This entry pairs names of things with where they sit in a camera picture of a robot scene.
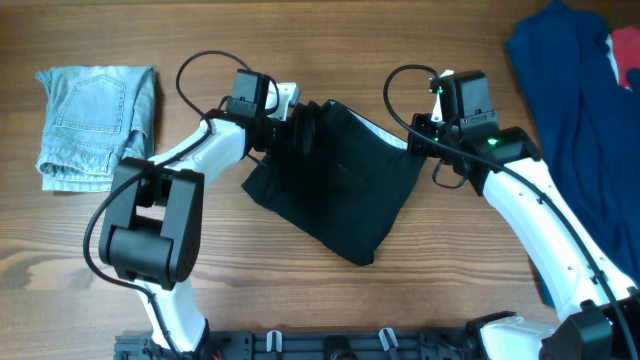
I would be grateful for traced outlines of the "black shorts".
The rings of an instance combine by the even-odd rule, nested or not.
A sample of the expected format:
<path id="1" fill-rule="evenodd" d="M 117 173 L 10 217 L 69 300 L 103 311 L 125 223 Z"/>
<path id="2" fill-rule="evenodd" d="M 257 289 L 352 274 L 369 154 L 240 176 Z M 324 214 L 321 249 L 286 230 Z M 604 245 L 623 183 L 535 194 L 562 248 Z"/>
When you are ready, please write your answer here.
<path id="1" fill-rule="evenodd" d="M 370 265 L 391 231 L 425 162 L 405 142 L 385 141 L 347 107 L 328 101 L 308 158 L 272 148 L 242 187 L 271 210 L 349 262 Z"/>

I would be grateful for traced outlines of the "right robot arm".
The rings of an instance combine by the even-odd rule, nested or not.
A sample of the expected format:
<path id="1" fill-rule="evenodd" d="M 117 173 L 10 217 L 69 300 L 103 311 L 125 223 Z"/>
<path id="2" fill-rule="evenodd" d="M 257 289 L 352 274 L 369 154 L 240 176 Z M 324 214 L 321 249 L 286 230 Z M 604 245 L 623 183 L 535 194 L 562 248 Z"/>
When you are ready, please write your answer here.
<path id="1" fill-rule="evenodd" d="M 502 129 L 481 71 L 433 74 L 430 114 L 414 115 L 409 150 L 449 166 L 509 224 L 547 288 L 559 325 L 501 312 L 471 321 L 473 359 L 636 359 L 639 290 L 565 202 L 527 133 Z"/>

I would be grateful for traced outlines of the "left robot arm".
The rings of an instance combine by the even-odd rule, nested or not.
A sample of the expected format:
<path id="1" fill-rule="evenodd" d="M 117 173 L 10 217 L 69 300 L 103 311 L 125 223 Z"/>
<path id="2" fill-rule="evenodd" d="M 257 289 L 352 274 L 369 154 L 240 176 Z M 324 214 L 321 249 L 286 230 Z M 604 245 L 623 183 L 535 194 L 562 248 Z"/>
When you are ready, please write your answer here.
<path id="1" fill-rule="evenodd" d="M 252 150 L 266 151 L 286 129 L 300 89 L 240 69 L 231 95 L 200 115 L 197 130 L 148 160 L 124 159 L 83 239 L 95 275 L 133 290 L 151 322 L 139 354 L 213 359 L 215 343 L 191 282 L 201 245 L 204 192 Z"/>

